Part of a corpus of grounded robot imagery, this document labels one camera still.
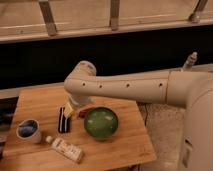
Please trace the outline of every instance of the table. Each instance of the table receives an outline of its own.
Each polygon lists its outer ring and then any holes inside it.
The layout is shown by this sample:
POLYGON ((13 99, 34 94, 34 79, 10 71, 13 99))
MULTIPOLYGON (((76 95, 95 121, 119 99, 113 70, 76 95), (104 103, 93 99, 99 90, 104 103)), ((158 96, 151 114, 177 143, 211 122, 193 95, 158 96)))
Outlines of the table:
POLYGON ((92 97, 93 106, 111 108, 118 115, 119 127, 107 141, 98 142, 83 128, 83 119, 74 118, 70 133, 57 131, 59 108, 68 100, 63 86, 21 91, 11 130, 0 162, 5 171, 111 170, 156 159, 155 152, 135 101, 92 97), (80 164, 60 155, 42 141, 31 144, 16 136, 17 125, 25 119, 36 119, 45 135, 61 137, 83 149, 80 164))

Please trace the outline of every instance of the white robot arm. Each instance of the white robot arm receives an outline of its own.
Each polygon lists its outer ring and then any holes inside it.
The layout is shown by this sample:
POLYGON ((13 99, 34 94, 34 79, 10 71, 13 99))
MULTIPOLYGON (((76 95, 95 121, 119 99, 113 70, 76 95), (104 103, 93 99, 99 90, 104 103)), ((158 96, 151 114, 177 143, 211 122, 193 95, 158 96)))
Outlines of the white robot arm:
POLYGON ((98 77, 93 64, 81 61, 64 86, 73 105, 89 96, 166 103, 186 108, 178 171, 213 170, 213 75, 204 72, 147 72, 98 77))

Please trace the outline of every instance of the cup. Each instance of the cup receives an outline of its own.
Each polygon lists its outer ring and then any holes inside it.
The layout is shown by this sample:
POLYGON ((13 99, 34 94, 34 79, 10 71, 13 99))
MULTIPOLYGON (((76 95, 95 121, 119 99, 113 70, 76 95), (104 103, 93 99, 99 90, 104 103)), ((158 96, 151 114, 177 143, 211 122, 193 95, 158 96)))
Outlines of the cup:
POLYGON ((39 123, 35 119, 27 119, 21 122, 16 129, 16 135, 22 140, 35 144, 40 143, 42 138, 39 123))

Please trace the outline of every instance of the wall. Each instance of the wall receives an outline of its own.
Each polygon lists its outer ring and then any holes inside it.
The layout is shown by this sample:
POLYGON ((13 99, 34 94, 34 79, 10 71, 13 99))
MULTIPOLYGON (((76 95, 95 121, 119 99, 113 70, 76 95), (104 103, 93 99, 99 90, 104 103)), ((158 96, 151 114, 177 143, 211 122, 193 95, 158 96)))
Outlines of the wall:
POLYGON ((213 26, 0 44, 0 89, 61 82, 80 60, 98 75, 180 67, 197 51, 213 62, 213 26))

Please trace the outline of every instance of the small white object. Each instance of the small white object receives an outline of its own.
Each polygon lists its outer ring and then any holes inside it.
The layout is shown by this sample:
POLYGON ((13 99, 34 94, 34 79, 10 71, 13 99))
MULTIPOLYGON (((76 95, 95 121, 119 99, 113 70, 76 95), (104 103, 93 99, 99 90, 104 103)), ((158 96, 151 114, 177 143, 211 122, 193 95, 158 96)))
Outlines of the small white object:
POLYGON ((83 150, 79 147, 68 144, 66 141, 64 141, 62 138, 56 138, 54 139, 51 136, 46 137, 46 142, 50 143, 52 148, 57 151, 58 153, 66 156, 67 158, 79 163, 82 159, 84 153, 83 150))

